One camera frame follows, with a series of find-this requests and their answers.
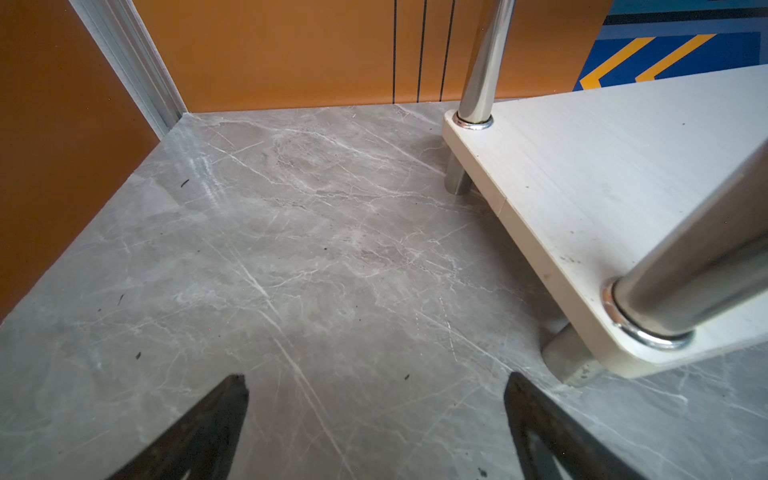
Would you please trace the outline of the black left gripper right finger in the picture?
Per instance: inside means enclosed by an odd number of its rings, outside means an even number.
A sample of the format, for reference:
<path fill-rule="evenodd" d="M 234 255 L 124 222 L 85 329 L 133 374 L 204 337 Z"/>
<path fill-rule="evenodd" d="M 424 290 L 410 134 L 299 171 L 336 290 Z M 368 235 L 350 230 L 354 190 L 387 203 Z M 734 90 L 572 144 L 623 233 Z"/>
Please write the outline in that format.
<path fill-rule="evenodd" d="M 641 479 L 520 372 L 510 374 L 504 406 L 526 479 Z"/>

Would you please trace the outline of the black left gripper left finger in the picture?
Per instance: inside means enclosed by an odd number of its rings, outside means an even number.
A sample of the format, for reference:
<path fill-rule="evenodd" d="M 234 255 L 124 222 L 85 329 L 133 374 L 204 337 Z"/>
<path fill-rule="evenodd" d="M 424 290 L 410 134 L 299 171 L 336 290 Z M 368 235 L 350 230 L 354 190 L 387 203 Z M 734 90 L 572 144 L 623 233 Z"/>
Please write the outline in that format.
<path fill-rule="evenodd" d="M 249 403 L 245 376 L 231 374 L 113 479 L 226 479 Z"/>

